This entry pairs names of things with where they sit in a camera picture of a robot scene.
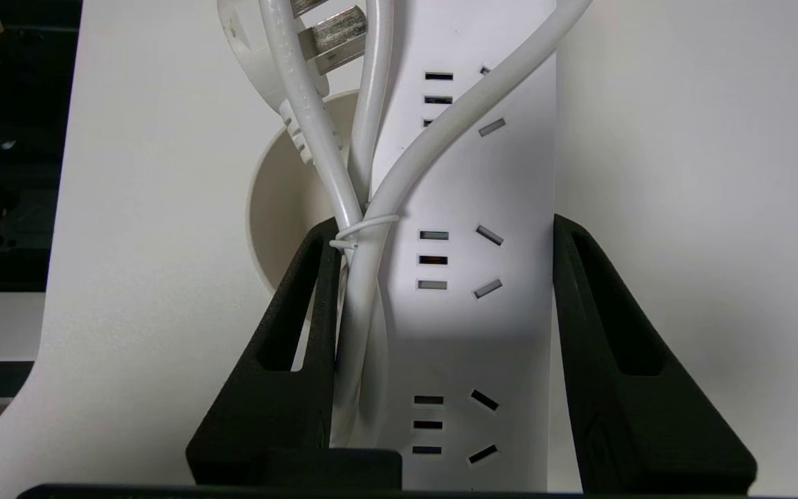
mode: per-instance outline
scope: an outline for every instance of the cable strain relief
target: cable strain relief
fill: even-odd
[[[310,164],[313,161],[313,154],[311,154],[310,148],[307,146],[307,139],[301,132],[301,126],[297,123],[297,117],[294,116],[294,110],[292,110],[291,104],[288,103],[287,99],[283,100],[282,104],[279,105],[279,116],[282,116],[282,123],[285,124],[285,129],[288,131],[288,136],[291,137],[292,142],[294,142],[294,147],[297,152],[301,153],[301,161],[304,164]]]

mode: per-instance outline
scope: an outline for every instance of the zip tie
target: zip tie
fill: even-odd
[[[335,239],[329,241],[328,245],[331,247],[336,247],[340,250],[355,250],[357,249],[358,244],[343,240],[345,237],[352,236],[352,234],[355,234],[363,229],[367,229],[368,227],[374,227],[374,225],[392,224],[393,222],[398,221],[399,215],[383,215],[382,217],[374,217],[363,220],[358,224],[352,224],[345,230],[339,231],[339,233],[336,234]]]

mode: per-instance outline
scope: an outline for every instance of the socket hole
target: socket hole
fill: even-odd
[[[487,295],[488,293],[491,293],[492,291],[499,290],[503,286],[504,286],[503,282],[501,282],[500,279],[496,279],[494,281],[488,282],[488,284],[486,284],[485,286],[482,286],[481,288],[478,288],[478,290],[472,291],[472,293],[478,299],[478,298],[484,297],[485,295]]]
[[[443,80],[450,82],[454,80],[453,73],[424,73],[425,80]]]
[[[492,444],[487,446],[487,448],[484,448],[481,451],[477,452],[476,454],[471,455],[471,457],[466,458],[466,461],[468,461],[469,464],[473,465],[476,464],[476,462],[484,460],[486,457],[490,457],[490,455],[494,454],[497,454],[497,446]]]
[[[500,120],[497,120],[497,122],[489,123],[489,124],[483,126],[481,129],[479,129],[479,136],[480,137],[484,137],[484,136],[490,134],[491,132],[494,132],[494,130],[497,130],[500,127],[503,127],[506,124],[507,124],[507,122],[504,121],[504,118],[501,118]]]
[[[440,446],[412,446],[411,454],[441,455],[443,448]]]
[[[452,104],[453,97],[444,95],[424,95],[424,104]]]
[[[439,290],[444,291],[449,288],[449,281],[428,281],[425,279],[418,279],[419,290]]]
[[[447,256],[418,255],[418,264],[449,265],[449,258]]]
[[[474,389],[474,391],[472,391],[470,398],[476,402],[479,402],[479,404],[482,404],[482,407],[487,408],[487,410],[490,410],[491,412],[497,411],[497,408],[501,407],[500,404],[491,400],[488,395],[482,394],[482,392],[480,392],[478,389]]]
[[[449,233],[446,231],[420,231],[418,236],[421,240],[449,240]]]
[[[444,397],[437,395],[415,395],[414,403],[417,405],[442,405],[445,402]]]
[[[443,422],[441,421],[415,421],[412,424],[415,430],[441,430],[443,429]]]
[[[497,244],[498,246],[504,243],[503,237],[498,236],[497,234],[493,233],[493,231],[488,230],[485,227],[482,227],[482,225],[476,227],[476,234],[490,240],[492,243]]]

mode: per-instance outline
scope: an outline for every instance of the white cable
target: white cable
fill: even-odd
[[[335,212],[338,221],[338,227],[341,227],[341,229],[352,227],[352,225],[362,221],[362,212],[341,155],[339,155],[332,123],[324,109],[322,98],[316,92],[310,81],[310,74],[306,70],[305,62],[301,55],[300,42],[294,30],[291,4],[289,0],[259,0],[259,6],[266,38],[269,42],[269,47],[272,49],[276,72],[278,72],[279,79],[285,86],[288,101],[287,107],[284,104],[279,105],[280,114],[282,114],[283,120],[287,122],[286,126],[292,125],[289,118],[296,121],[300,133],[303,134],[303,140],[295,140],[295,145],[301,151],[302,157],[305,155],[304,149],[310,154],[317,173],[326,187],[332,210]],[[380,112],[378,114],[377,122],[380,122]],[[377,130],[373,131],[373,136],[377,137]],[[337,243],[338,246],[344,246],[346,259],[348,259],[348,264],[351,264],[351,244],[341,244],[341,241],[337,241]],[[342,316],[346,316],[349,310],[349,315],[366,315],[368,317],[366,324],[371,322],[371,307],[375,300],[380,302],[380,293],[377,293],[376,284],[378,272],[379,269],[375,268],[373,275],[371,275],[375,282],[375,285],[370,288],[371,296],[361,297],[358,293],[355,293],[355,300],[352,303],[344,300]],[[360,306],[360,304],[366,307],[367,310],[353,310],[355,306]],[[386,351],[386,345],[382,346],[384,348],[379,351]],[[384,362],[383,364],[383,380],[386,380],[386,363]],[[355,407],[357,397],[354,395],[352,399],[354,401],[352,405]],[[354,418],[355,415],[350,414],[349,418],[336,417],[335,421],[342,428],[351,428]],[[345,446],[349,440],[349,432],[344,432],[344,430],[335,432],[333,426],[332,442],[338,446]]]
[[[396,212],[409,189],[433,161],[452,142],[481,118],[501,98],[519,85],[556,50],[558,42],[583,15],[591,0],[566,0],[560,2],[551,16],[516,48],[501,64],[472,86],[457,101],[448,107],[436,120],[415,139],[390,168],[389,173],[375,193],[365,218],[376,218]],[[380,259],[389,233],[387,225],[377,225],[357,236],[353,265],[346,287],[346,304],[341,324],[341,340],[338,343],[338,367],[335,376],[335,416],[341,418],[333,427],[352,426],[357,412],[357,398],[362,382],[366,344],[368,341],[386,342],[383,335],[369,335],[371,323],[371,298],[377,287]],[[386,371],[384,364],[374,367]],[[365,373],[366,382],[377,383],[386,372]],[[366,391],[372,396],[386,397],[384,392]],[[386,404],[371,403],[381,408],[374,414],[375,428],[385,417]],[[377,435],[371,434],[367,445],[376,443]]]
[[[347,227],[345,230],[339,231],[336,234],[335,239],[341,240],[346,239],[347,236],[352,236],[353,234],[361,231],[362,229],[367,229],[368,227],[374,227],[374,225],[381,225],[381,224],[389,224],[392,222],[398,222],[399,215],[383,215],[383,217],[373,217],[373,218],[365,218],[363,221],[359,222],[358,224],[351,225],[351,227]]]
[[[362,210],[346,174],[341,151],[335,141],[332,120],[319,92],[310,81],[307,62],[301,54],[291,3],[289,0],[260,0],[260,15],[273,53],[273,62],[282,85],[285,85],[285,93],[297,124],[310,148],[313,164],[328,192],[338,227],[344,229],[357,224],[362,220]]]
[[[376,287],[375,304],[380,300],[380,287]],[[353,421],[349,448],[371,448],[377,446],[381,430],[387,422],[387,390],[389,389],[387,351],[387,323],[383,306],[371,310],[371,325],[359,387],[357,416]]]
[[[390,55],[393,50],[393,0],[366,0],[365,58],[362,81],[355,101],[355,116],[349,146],[349,177],[355,197],[368,202],[371,196],[371,162],[378,140],[380,116],[387,95]]]

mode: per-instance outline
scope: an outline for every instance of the white power strip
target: white power strip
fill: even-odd
[[[552,12],[538,0],[396,4],[373,189]],[[418,181],[381,270],[390,417],[406,489],[546,490],[555,58]]]

